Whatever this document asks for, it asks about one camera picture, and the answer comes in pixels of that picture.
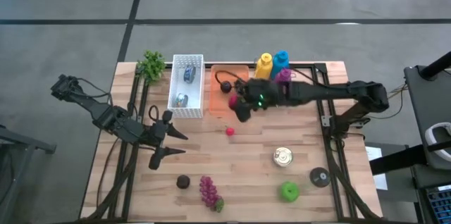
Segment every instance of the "green plant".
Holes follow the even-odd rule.
[[[146,50],[144,57],[143,61],[138,60],[138,68],[141,70],[138,77],[143,77],[147,84],[151,84],[160,79],[166,65],[163,55],[157,51]]]

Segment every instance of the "wooden table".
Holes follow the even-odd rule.
[[[347,81],[342,61],[326,62],[330,83]],[[115,105],[126,107],[130,98],[135,63],[119,63],[111,89]],[[160,113],[168,102],[171,72],[151,86],[147,97],[145,124],[150,124],[147,109],[155,104]],[[304,80],[297,75],[296,80]],[[213,117],[208,112],[210,73],[206,70],[204,118],[174,119],[175,127],[190,139],[182,141],[167,137],[165,145],[184,149],[186,154],[166,157],[158,170],[148,168],[153,153],[140,149],[129,221],[313,221],[336,220],[332,189],[317,188],[309,181],[309,172],[315,167],[328,168],[319,124],[316,102],[298,107],[270,108],[258,111],[246,123],[237,118]],[[137,95],[139,105],[141,93]],[[335,101],[338,114],[347,110],[353,100]],[[228,137],[227,126],[236,134]],[[105,132],[100,134],[89,184],[82,207],[82,217],[95,210],[97,187],[106,155],[116,138]],[[113,184],[120,147],[116,145],[111,157],[101,194],[107,194]],[[294,161],[287,168],[273,163],[272,154],[277,147],[288,147],[294,153]],[[368,157],[362,137],[350,135],[346,139],[345,155],[351,183],[373,212],[382,216]],[[191,186],[178,189],[175,181],[179,175],[189,175]],[[214,213],[203,205],[199,194],[199,179],[210,175],[225,199],[223,212]],[[294,203],[278,199],[277,188],[290,180],[301,187],[301,195]],[[344,189],[340,186],[345,215],[348,216]],[[118,210],[122,209],[120,195]]]

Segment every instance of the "green ball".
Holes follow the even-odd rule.
[[[280,198],[294,202],[299,196],[299,187],[293,182],[284,182],[279,188]]]

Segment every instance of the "white plastic basket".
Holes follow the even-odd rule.
[[[183,74],[188,65],[196,67],[196,74],[192,83],[183,80]],[[174,118],[202,118],[204,115],[204,77],[204,55],[174,55],[168,100],[168,110],[173,112]],[[178,108],[175,105],[179,93],[188,95],[186,108]]]

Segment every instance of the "yellow bottle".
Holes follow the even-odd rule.
[[[268,80],[271,69],[273,69],[273,57],[269,53],[264,53],[257,62],[255,77]]]

